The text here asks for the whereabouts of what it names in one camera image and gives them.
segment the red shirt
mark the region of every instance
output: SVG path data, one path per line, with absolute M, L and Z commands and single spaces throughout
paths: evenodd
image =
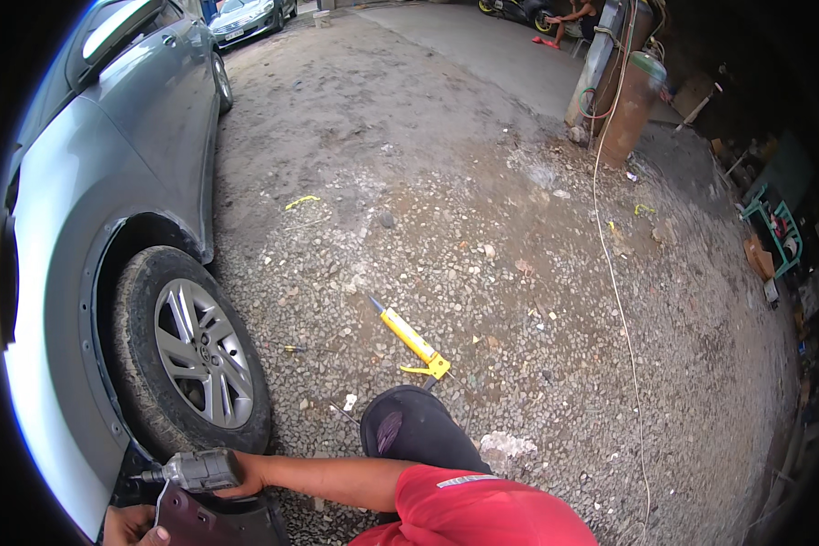
M 563 500 L 490 475 L 411 466 L 397 480 L 394 502 L 400 521 L 364 531 L 349 546 L 597 546 Z

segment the chair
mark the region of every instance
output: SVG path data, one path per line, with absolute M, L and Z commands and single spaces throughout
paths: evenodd
M 582 47 L 583 42 L 591 46 L 591 40 L 587 40 L 582 37 L 582 30 L 579 27 L 579 23 L 575 23 L 573 25 L 568 24 L 564 29 L 564 33 L 567 34 L 570 38 L 576 38 L 574 46 L 570 49 L 570 59 L 576 58 L 576 54 Z
M 797 244 L 797 252 L 792 257 L 792 260 L 786 259 L 786 253 L 783 250 L 783 245 L 780 244 L 780 239 L 774 233 L 774 226 L 770 224 L 770 219 L 768 215 L 765 213 L 764 205 L 767 200 L 762 201 L 762 196 L 764 192 L 767 190 L 768 185 L 765 184 L 762 186 L 761 190 L 756 193 L 752 200 L 749 202 L 749 205 L 743 209 L 743 212 L 740 215 L 741 220 L 747 220 L 749 216 L 753 212 L 757 212 L 759 216 L 762 217 L 762 220 L 766 226 L 768 226 L 768 231 L 770 232 L 770 236 L 774 239 L 774 244 L 776 245 L 776 250 L 780 253 L 780 258 L 783 260 L 782 265 L 776 269 L 776 274 L 774 278 L 780 278 L 786 273 L 789 269 L 793 268 L 797 265 L 797 262 L 801 259 L 801 252 L 804 249 L 804 242 L 801 240 L 801 234 L 797 231 L 797 224 L 795 223 L 795 219 L 791 216 L 791 212 L 789 211 L 789 207 L 786 206 L 785 201 L 781 201 L 774 210 L 774 216 L 785 220 L 786 223 L 786 234 L 783 237 L 783 240 L 786 240 L 789 237 L 795 239 L 795 243 Z
M 576 42 L 574 43 L 574 46 L 570 49 L 570 59 L 576 58 L 576 54 L 579 52 L 579 49 L 582 47 L 582 44 L 588 44 L 589 47 L 591 47 L 591 40 L 587 40 L 582 36 L 575 38 Z

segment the yellow caulking gun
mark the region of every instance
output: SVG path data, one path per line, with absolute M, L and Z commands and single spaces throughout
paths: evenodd
M 428 342 L 422 339 L 422 336 L 416 333 L 415 330 L 412 329 L 412 326 L 407 324 L 392 308 L 383 308 L 379 301 L 373 299 L 373 296 L 368 296 L 368 298 L 370 298 L 370 301 L 373 301 L 373 305 L 375 305 L 376 310 L 379 311 L 379 318 L 382 319 L 382 322 L 385 322 L 391 331 L 397 334 L 397 337 L 401 338 L 404 344 L 407 344 L 407 347 L 412 349 L 413 352 L 422 359 L 422 362 L 428 366 L 427 368 L 407 368 L 401 366 L 401 369 L 403 371 L 430 376 L 428 380 L 425 381 L 425 390 L 430 390 L 430 388 L 439 381 L 440 377 L 443 377 L 444 374 L 449 372 L 449 368 L 451 368 L 452 365 L 449 364 L 449 361 L 441 356 L 440 353 L 434 350 Z

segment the gas cylinder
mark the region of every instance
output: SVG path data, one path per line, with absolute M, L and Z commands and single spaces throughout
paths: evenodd
M 649 7 L 646 0 L 636 0 L 637 2 L 637 16 L 634 17 L 634 32 L 631 37 L 631 42 L 628 44 L 628 52 L 639 51 L 643 48 L 649 35 L 652 34 L 652 26 L 655 24 L 655 16 L 652 13 L 652 8 Z M 613 29 L 613 34 L 619 40 L 626 40 L 628 37 L 628 29 L 631 24 L 631 2 L 627 2 L 624 17 L 622 18 L 622 26 L 619 29 Z M 603 68 L 601 80 L 595 89 L 595 108 L 596 115 L 601 115 L 610 109 L 613 105 L 613 99 L 616 97 L 616 87 L 619 84 L 619 70 L 622 68 L 622 60 L 624 60 L 624 50 L 613 49 L 610 58 L 607 60 L 607 66 Z M 601 132 L 601 127 L 605 121 L 604 119 L 592 121 L 592 131 L 595 137 Z
M 666 78 L 665 66 L 654 57 L 643 51 L 629 55 L 622 93 L 607 119 L 606 135 L 601 143 L 604 163 L 617 169 L 634 149 Z

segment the red slippers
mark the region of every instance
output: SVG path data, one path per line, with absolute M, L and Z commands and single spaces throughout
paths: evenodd
M 534 42 L 535 44 L 544 44 L 545 46 L 553 47 L 555 49 L 561 49 L 561 47 L 559 45 L 556 45 L 555 42 L 553 42 L 552 40 L 544 40 L 539 36 L 531 38 L 531 41 Z

